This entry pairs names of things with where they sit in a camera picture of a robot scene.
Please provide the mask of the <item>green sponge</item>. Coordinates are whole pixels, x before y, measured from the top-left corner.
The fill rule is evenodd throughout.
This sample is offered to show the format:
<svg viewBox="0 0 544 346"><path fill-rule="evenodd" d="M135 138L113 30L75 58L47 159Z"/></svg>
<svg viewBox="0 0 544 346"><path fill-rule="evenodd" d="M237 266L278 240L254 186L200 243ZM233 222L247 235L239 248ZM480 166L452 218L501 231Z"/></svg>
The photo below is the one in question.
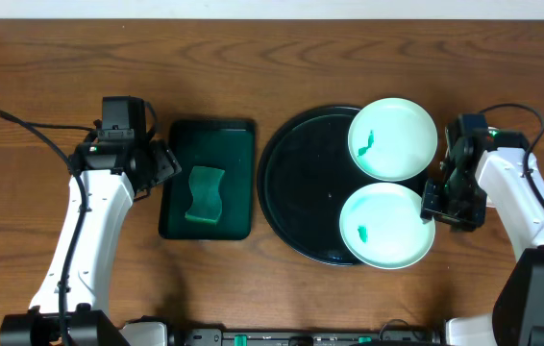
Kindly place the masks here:
<svg viewBox="0 0 544 346"><path fill-rule="evenodd" d="M221 217L223 203L220 185L225 171L223 169L194 166L188 178L191 205L185 212L185 219L197 223L216 225Z"/></svg>

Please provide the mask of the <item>pale green plate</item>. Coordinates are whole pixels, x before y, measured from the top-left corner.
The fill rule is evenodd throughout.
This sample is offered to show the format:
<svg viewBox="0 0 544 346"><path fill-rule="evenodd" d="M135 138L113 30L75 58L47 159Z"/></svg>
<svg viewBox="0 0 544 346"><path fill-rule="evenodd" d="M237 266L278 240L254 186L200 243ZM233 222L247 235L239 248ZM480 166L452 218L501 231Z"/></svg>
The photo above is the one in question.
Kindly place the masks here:
<svg viewBox="0 0 544 346"><path fill-rule="evenodd" d="M435 223L421 218L421 203L416 192L402 185L366 185L341 209L341 239L367 265L385 270L409 267L425 257L434 243Z"/></svg>
<svg viewBox="0 0 544 346"><path fill-rule="evenodd" d="M438 133L430 114L417 103L384 98L368 104L354 117L347 146L363 173L385 182L401 182L430 165Z"/></svg>

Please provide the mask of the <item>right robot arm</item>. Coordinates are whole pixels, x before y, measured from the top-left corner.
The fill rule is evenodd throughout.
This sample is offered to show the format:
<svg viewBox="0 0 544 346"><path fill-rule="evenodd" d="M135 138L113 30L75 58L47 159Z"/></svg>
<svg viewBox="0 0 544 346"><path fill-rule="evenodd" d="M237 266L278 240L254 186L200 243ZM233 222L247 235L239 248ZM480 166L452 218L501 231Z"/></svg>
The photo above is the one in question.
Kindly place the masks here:
<svg viewBox="0 0 544 346"><path fill-rule="evenodd" d="M451 345L544 345L544 180L525 136L447 130L444 179L428 183L424 219L474 231L493 206L516 264L491 312L447 321Z"/></svg>

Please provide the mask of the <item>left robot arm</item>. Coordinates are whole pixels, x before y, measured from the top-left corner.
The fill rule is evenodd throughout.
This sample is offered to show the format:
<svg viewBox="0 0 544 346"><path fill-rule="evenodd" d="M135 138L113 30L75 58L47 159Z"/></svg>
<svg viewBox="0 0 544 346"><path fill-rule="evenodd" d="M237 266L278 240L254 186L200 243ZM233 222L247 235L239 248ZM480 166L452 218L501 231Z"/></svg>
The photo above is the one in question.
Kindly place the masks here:
<svg viewBox="0 0 544 346"><path fill-rule="evenodd" d="M180 173L162 140L84 142L73 157L60 239L24 314L4 317L2 345L173 345L179 337L156 317L122 328L109 318L109 289L122 225L136 195Z"/></svg>

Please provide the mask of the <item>rectangular black water tray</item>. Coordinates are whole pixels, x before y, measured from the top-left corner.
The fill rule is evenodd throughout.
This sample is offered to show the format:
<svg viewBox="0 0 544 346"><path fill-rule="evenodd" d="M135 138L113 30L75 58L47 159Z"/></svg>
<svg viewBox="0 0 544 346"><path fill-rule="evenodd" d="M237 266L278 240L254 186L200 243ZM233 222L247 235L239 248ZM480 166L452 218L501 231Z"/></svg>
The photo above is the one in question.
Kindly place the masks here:
<svg viewBox="0 0 544 346"><path fill-rule="evenodd" d="M178 120L169 146L182 172L164 184L159 235L180 240L242 240L251 232L255 123L249 120ZM188 178L194 166L225 171L223 210L216 225L185 219L191 205Z"/></svg>

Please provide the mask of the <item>round black tray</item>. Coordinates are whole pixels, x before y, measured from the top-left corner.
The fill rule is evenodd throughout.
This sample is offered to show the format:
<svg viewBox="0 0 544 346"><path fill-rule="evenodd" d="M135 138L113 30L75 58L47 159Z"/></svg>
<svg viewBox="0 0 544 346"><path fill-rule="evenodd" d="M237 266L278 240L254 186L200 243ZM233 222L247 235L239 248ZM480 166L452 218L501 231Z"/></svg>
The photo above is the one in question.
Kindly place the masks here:
<svg viewBox="0 0 544 346"><path fill-rule="evenodd" d="M338 227L346 200L374 183L405 186L421 198L427 168L401 182L363 173L350 157L347 135L363 108L326 106L305 111L272 136L260 160L258 195L268 223L300 254L331 265L365 264L345 246Z"/></svg>

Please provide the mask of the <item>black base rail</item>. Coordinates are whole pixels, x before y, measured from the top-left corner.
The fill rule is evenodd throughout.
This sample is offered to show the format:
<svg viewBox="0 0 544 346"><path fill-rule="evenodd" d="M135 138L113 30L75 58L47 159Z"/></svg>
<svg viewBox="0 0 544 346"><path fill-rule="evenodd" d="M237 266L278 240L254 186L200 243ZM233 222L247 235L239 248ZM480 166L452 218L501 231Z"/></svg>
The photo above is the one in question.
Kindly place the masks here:
<svg viewBox="0 0 544 346"><path fill-rule="evenodd" d="M174 327L170 346L369 346L445 345L437 329L409 325L400 319L385 322L376 330L333 329L229 329L221 324Z"/></svg>

